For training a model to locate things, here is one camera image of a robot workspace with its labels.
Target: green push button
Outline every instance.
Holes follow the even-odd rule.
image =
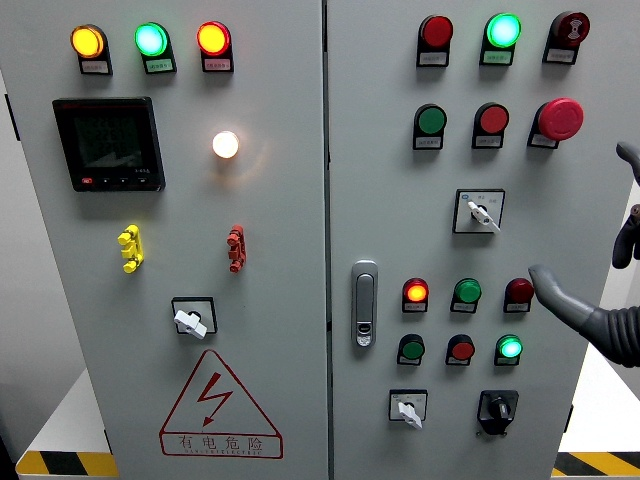
[[[482,295],[482,289],[477,280],[465,278],[460,280],[454,290],[456,297],[464,303],[475,303]]]
[[[402,355],[409,360],[417,360],[424,355],[424,345],[418,342],[409,342],[402,347]]]
[[[418,117],[420,130],[429,135],[438,133],[444,127],[446,118],[438,107],[428,107]]]

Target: gray metal panel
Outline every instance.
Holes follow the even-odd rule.
[[[233,75],[201,71],[209,20],[231,31]],[[176,74],[145,75],[133,33],[147,21],[167,28]],[[3,2],[0,64],[123,479],[327,478],[321,22],[315,1]],[[84,23],[105,31],[112,78],[80,75],[69,35]],[[75,193],[51,101],[139,95],[153,99],[166,190]],[[240,138],[234,160],[214,159],[221,130]],[[146,253],[131,276],[116,241],[129,223]],[[175,296],[213,296],[218,334],[177,335]],[[160,428],[210,348],[282,434],[283,460],[162,455]],[[242,416],[233,397],[225,408]]]
[[[518,14],[522,37],[511,67],[478,67],[487,20]],[[591,19],[575,66],[541,65],[549,26],[572,8]],[[533,263],[551,266],[573,292],[597,302],[620,214],[633,181],[618,140],[640,142],[636,86],[640,39],[635,2],[363,2],[332,0],[328,17],[335,477],[506,480],[548,478],[571,405],[585,342],[534,302],[502,313],[504,289]],[[421,21],[454,25],[451,63],[416,71]],[[536,110],[577,99],[585,123],[556,151],[527,148]],[[511,114],[501,150],[472,150],[473,117],[484,103]],[[413,152],[416,109],[447,112],[444,149]],[[502,233],[451,233],[456,189],[504,188]],[[350,270],[379,267],[376,345],[350,340]],[[423,277],[426,315],[401,313],[401,289]],[[483,287],[478,313],[452,314],[464,277]],[[398,342],[420,334],[422,366],[397,366]],[[449,338],[466,333],[477,353],[468,368],[445,366]],[[515,333],[521,364],[494,367],[496,340]],[[390,423],[388,392],[429,391],[424,429]],[[480,392],[517,390],[505,438],[476,437]]]

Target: green indicator light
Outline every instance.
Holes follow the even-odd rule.
[[[498,351],[506,358],[514,358],[522,353],[522,343],[515,335],[505,335],[498,340]]]
[[[167,34],[156,23],[145,23],[136,30],[136,45],[148,57],[162,55],[167,49]]]
[[[454,290],[456,297],[462,300],[464,303],[474,303],[480,299],[482,290],[477,280],[473,278],[467,278],[460,280]]]
[[[520,20],[512,13],[500,13],[487,25],[487,39],[497,48],[508,48],[520,38]]]
[[[402,347],[402,355],[409,360],[417,360],[424,354],[424,347],[418,342],[409,342]]]
[[[418,126],[424,133],[433,135],[444,127],[444,113],[439,108],[427,108],[418,117]]]

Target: yellow indicator light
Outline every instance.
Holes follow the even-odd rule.
[[[407,298],[412,302],[421,302],[427,298],[427,289],[422,285],[413,285],[407,292]]]
[[[71,32],[71,46],[82,58],[96,58],[104,50],[102,32],[93,25],[80,25]]]
[[[219,22],[208,22],[198,29],[198,46],[207,55],[221,55],[231,43],[227,27]]]
[[[231,158],[238,153],[240,141],[235,133],[224,131],[213,137],[213,151],[222,158]]]

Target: glowing light bulb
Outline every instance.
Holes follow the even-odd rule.
[[[222,158],[231,158],[238,153],[240,141],[235,133],[224,131],[213,137],[213,151]]]

